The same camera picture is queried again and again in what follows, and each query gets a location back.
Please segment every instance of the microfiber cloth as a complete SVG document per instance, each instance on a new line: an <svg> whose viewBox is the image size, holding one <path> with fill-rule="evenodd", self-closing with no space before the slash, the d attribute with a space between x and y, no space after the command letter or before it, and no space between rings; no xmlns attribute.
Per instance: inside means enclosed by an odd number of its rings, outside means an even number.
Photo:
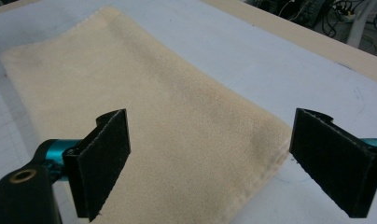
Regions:
<svg viewBox="0 0 377 224"><path fill-rule="evenodd" d="M112 7L2 62L40 141L127 109L132 153L94 223L228 223L288 153L283 121Z"/></svg>

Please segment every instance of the white table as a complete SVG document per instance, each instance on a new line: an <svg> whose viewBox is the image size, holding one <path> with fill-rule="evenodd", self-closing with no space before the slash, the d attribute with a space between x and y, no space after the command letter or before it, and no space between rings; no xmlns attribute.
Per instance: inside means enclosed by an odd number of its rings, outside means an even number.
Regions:
<svg viewBox="0 0 377 224"><path fill-rule="evenodd" d="M377 137L377 82L198 0L42 0L0 13L0 52L54 37L108 5L290 126L303 107ZM377 194L368 218L351 219L291 159L233 223L377 223Z"/></svg>

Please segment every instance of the folded towel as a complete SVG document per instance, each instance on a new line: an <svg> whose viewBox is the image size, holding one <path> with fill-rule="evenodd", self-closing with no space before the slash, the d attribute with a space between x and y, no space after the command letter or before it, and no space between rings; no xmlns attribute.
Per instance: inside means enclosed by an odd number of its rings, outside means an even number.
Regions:
<svg viewBox="0 0 377 224"><path fill-rule="evenodd" d="M40 141L127 108L132 154L94 223L227 223L287 155L286 124L112 7L2 62Z"/></svg>

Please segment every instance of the white surface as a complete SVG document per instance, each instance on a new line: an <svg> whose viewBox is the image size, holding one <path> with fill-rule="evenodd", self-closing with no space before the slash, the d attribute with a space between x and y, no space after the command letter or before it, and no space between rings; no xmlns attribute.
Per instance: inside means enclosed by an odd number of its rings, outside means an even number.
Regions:
<svg viewBox="0 0 377 224"><path fill-rule="evenodd" d="M332 116L357 137L377 137L376 82L200 1L43 0L0 14L0 52L58 35L105 5L131 16L167 48L290 126L296 107L302 107ZM0 64L0 80L5 79ZM10 93L14 90L0 84L0 105ZM13 114L8 111L13 108L0 109L0 115ZM0 130L18 122L4 122ZM18 129L21 138L27 139L28 130ZM0 143L0 151L8 144ZM290 157L232 222L377 223L377 194L368 218L351 219Z"/></svg>

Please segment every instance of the beige cloth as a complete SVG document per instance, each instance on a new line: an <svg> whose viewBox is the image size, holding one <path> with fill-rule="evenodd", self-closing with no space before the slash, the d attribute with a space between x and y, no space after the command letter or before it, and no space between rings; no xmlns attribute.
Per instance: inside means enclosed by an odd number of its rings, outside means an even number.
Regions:
<svg viewBox="0 0 377 224"><path fill-rule="evenodd" d="M95 223L227 223L287 154L280 119L112 7L2 61L41 141L127 108L132 154Z"/></svg>

